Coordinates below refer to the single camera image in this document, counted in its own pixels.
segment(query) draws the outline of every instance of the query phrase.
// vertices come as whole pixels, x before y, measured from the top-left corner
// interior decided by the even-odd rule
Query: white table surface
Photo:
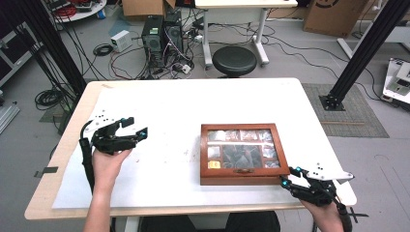
[[[149,136],[124,162],[111,207],[154,207],[155,214],[172,207],[196,207],[202,213],[223,206],[231,206],[230,211],[247,205],[273,210],[301,207],[280,186],[200,186],[201,124],[275,123],[289,166],[310,169],[320,162],[325,170],[341,170],[298,79],[129,81],[122,87],[115,87],[115,82],[104,83],[114,87],[102,90],[90,118],[103,110],[118,119],[133,116],[135,124],[119,134],[148,127]],[[91,192],[81,162],[77,147],[54,210],[88,208]],[[344,204],[356,204],[348,183],[337,184],[337,194]]]

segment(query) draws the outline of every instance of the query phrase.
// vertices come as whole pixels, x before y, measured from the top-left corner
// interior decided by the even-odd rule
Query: black aluminum pole
[[[341,102],[371,58],[410,8],[410,0],[389,0],[363,37],[350,62],[327,96],[320,96],[325,110],[343,110]]]
[[[53,19],[49,18],[42,1],[7,0],[2,2],[1,6],[7,6],[7,9],[0,9],[0,11],[4,11],[2,14],[11,22],[27,22],[33,33],[39,37],[62,75],[66,77],[67,82],[72,87],[75,93],[74,103],[76,103],[85,90],[86,82],[59,34],[51,24],[50,20]]]

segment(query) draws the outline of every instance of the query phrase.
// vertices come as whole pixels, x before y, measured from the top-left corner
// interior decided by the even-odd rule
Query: computer tower
[[[149,65],[153,68],[162,68],[166,64],[165,57],[163,57],[165,42],[162,24],[162,15],[148,15],[142,29],[141,37],[144,43],[145,55]]]
[[[184,41],[182,40],[182,19],[181,11],[169,11],[166,14],[166,18],[163,21],[165,30],[165,40],[172,44],[169,45],[169,50],[173,51],[178,49],[181,53],[184,53]]]

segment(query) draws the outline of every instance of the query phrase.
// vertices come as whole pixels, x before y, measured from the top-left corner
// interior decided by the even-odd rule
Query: stool
[[[237,78],[252,72],[257,64],[255,55],[241,46],[225,46],[214,53],[212,63],[226,74],[227,78]]]

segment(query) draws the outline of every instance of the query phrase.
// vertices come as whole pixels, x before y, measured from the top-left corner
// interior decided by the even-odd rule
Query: forearm
[[[343,225],[335,203],[317,207],[308,202],[302,202],[313,215],[314,222],[322,232],[343,232]]]
[[[111,192],[112,190],[99,190],[95,188],[84,225],[84,232],[109,231]]]

